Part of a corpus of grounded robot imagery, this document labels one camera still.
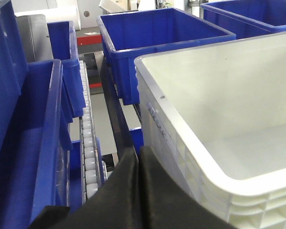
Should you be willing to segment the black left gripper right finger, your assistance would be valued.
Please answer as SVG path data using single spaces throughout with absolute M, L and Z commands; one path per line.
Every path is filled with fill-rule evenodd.
M 145 229 L 233 228 L 183 191 L 148 146 L 139 154 L 139 196 Z

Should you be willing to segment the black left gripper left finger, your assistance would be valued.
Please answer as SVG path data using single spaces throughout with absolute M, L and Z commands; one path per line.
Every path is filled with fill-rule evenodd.
M 126 150 L 105 184 L 75 212 L 45 206 L 30 229 L 138 229 L 136 194 L 138 159 Z

